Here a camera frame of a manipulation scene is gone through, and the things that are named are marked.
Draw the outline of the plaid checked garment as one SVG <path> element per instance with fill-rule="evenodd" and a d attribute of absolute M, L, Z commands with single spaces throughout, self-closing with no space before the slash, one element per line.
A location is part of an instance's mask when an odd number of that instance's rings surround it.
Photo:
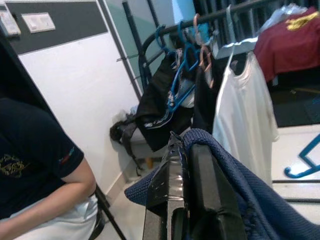
<path fill-rule="evenodd" d="M 167 108 L 173 113 L 178 107 L 190 108 L 190 103 L 184 103 L 192 94 L 195 83 L 192 74 L 199 65 L 198 51 L 189 46 L 182 52 L 181 62 L 174 74 L 174 78 L 167 97 Z"/>

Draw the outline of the person black shirt white shorts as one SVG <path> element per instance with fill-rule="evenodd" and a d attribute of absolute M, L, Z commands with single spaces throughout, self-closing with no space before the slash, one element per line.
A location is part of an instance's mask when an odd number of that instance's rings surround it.
<path fill-rule="evenodd" d="M 89 240 L 96 186 L 84 153 L 50 114 L 0 98 L 0 240 Z"/>

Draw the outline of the blue plastic hanger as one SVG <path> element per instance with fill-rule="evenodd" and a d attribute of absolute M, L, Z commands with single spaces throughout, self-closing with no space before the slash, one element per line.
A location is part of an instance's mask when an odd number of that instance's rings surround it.
<path fill-rule="evenodd" d="M 180 21 L 180 22 L 179 22 L 178 27 L 177 27 L 177 33 L 178 33 L 179 39 L 180 39 L 180 40 L 182 41 L 182 43 L 183 43 L 183 46 L 184 46 L 183 50 L 184 50 L 186 47 L 193 47 L 194 49 L 196 49 L 196 47 L 187 40 L 187 37 L 185 36 L 184 31 L 183 31 L 183 28 L 182 28 L 182 23 L 183 23 L 183 21 Z"/>
<path fill-rule="evenodd" d="M 291 179 L 307 177 L 320 171 L 320 164 L 316 164 L 310 157 L 309 153 L 320 144 L 320 133 L 298 154 L 298 157 L 309 166 L 305 171 L 292 173 L 290 167 L 284 169 L 284 174 Z"/>
<path fill-rule="evenodd" d="M 165 29 L 166 26 L 164 24 L 156 27 L 156 31 L 154 33 L 154 37 L 159 48 L 165 53 L 168 57 L 176 57 L 176 51 L 167 47 L 165 43 L 162 43 L 160 40 L 160 30 Z"/>

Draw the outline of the pink plastic hanger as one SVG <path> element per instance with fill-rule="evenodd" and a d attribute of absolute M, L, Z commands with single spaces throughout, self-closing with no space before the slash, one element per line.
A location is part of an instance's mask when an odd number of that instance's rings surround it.
<path fill-rule="evenodd" d="M 201 34 L 198 29 L 198 19 L 200 15 L 198 13 L 195 14 L 193 18 L 193 29 L 195 31 L 195 42 L 198 46 L 200 46 L 199 52 L 199 66 L 202 68 L 206 83 L 210 89 L 214 86 L 214 77 L 212 76 L 212 52 L 202 40 Z"/>

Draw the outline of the white tank top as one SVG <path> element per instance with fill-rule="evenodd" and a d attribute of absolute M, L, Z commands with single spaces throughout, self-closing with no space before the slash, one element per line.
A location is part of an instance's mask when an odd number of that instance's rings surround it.
<path fill-rule="evenodd" d="M 279 139 L 268 86 L 256 55 L 249 52 L 236 75 L 225 68 L 218 92 L 213 137 L 236 160 L 272 185 L 272 146 Z"/>

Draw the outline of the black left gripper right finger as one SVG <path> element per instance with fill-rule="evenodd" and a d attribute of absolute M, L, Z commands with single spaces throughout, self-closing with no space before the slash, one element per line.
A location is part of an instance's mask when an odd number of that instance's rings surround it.
<path fill-rule="evenodd" d="M 189 152 L 192 240 L 247 240 L 236 193 L 207 145 Z"/>

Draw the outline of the red shirt yellow print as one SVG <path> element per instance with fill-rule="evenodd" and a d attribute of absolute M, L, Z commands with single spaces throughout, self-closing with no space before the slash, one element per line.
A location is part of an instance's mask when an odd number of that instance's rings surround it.
<path fill-rule="evenodd" d="M 253 52 L 266 82 L 320 66 L 320 11 L 311 6 L 264 30 Z"/>

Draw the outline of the white wall switch plate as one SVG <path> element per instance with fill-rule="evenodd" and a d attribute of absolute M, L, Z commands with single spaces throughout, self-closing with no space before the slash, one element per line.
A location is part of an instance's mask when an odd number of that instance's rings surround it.
<path fill-rule="evenodd" d="M 54 31 L 56 29 L 48 12 L 24 13 L 21 17 L 31 34 Z"/>
<path fill-rule="evenodd" d="M 21 34 L 15 19 L 7 10 L 0 10 L 0 28 L 6 37 L 17 37 Z"/>

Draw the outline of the white plastic hanger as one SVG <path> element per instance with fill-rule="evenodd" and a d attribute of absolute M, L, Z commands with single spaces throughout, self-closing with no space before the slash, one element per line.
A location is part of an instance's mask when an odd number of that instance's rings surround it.
<path fill-rule="evenodd" d="M 236 41 L 236 36 L 235 36 L 235 31 L 234 31 L 234 25 L 233 25 L 233 20 L 232 20 L 232 14 L 231 14 L 231 4 L 226 8 L 226 21 L 227 21 L 227 29 L 229 32 L 229 36 L 230 36 L 230 41 L 231 43 L 237 43 L 238 41 Z M 227 66 L 232 69 L 233 71 L 235 71 L 236 69 L 236 65 L 237 65 L 237 61 L 233 59 L 234 54 L 232 53 L 229 57 L 228 57 L 228 61 L 227 61 Z"/>

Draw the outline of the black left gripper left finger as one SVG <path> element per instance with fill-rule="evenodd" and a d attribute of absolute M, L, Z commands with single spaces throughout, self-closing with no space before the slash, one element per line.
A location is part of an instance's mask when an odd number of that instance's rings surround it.
<path fill-rule="evenodd" d="M 189 172 L 182 138 L 170 133 L 147 191 L 142 240 L 186 240 Z"/>

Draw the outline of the black garment white lettering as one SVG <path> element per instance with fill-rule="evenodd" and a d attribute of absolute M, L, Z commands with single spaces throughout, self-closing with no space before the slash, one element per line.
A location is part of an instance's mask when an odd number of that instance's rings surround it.
<path fill-rule="evenodd" d="M 167 145 L 171 132 L 182 134 L 192 124 L 194 110 L 180 106 L 168 112 L 168 93 L 176 71 L 173 56 L 165 56 L 140 99 L 135 122 L 152 151 Z"/>

